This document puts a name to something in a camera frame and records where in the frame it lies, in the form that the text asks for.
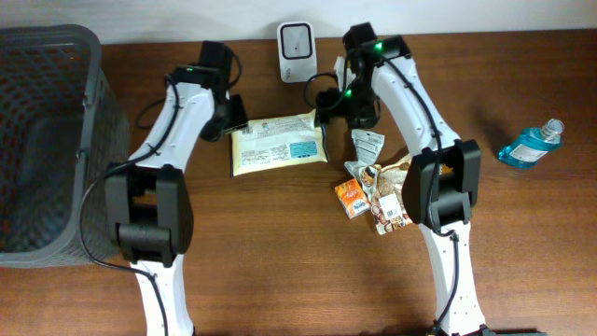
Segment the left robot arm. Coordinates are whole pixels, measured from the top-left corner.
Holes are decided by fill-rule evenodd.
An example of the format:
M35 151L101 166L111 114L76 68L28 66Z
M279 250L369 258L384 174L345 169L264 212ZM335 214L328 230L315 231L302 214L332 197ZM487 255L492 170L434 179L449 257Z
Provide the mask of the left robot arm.
M216 142L246 127L232 69L241 63L221 42L205 41L199 60L166 76L166 96L145 142L104 176L108 232L141 289L150 335L192 335L184 257L194 232L185 171L199 140Z

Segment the beige PanTree snack pouch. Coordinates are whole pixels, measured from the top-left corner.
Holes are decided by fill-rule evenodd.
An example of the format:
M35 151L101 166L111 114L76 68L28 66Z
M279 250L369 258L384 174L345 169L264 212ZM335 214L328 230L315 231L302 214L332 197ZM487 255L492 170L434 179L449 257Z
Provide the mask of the beige PanTree snack pouch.
M374 227L379 235L412 224L402 198L403 184L410 164L411 155L407 154L394 164L384 167L374 164L360 170L358 177L368 196Z

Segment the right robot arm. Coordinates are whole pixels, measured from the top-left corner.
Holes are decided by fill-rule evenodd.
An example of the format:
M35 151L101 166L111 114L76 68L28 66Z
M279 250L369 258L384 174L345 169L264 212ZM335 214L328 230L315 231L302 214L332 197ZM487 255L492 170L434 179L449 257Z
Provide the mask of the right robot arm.
M479 192L481 153L441 117L426 93L404 38L380 39L368 22L342 38L338 86L318 93L322 121L343 118L352 129L374 127L385 104L411 164L401 190L404 208L425 241L437 294L433 335L486 335L470 257L472 210Z

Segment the silver foil snack packet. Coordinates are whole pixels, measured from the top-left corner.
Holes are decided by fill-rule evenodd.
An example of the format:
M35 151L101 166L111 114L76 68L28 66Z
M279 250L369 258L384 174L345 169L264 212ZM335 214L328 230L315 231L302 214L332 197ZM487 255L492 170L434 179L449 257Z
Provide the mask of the silver foil snack packet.
M347 161L344 167L353 178L359 179L361 171L376 163L384 145L384 136L367 130L351 131L356 161Z

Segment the small orange snack packet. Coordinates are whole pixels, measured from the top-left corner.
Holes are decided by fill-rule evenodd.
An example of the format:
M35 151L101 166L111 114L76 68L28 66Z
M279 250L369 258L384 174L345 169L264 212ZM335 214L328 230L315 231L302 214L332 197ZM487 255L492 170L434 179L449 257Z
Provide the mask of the small orange snack packet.
M370 202L356 179L348 180L334 188L348 218L358 217L370 209Z

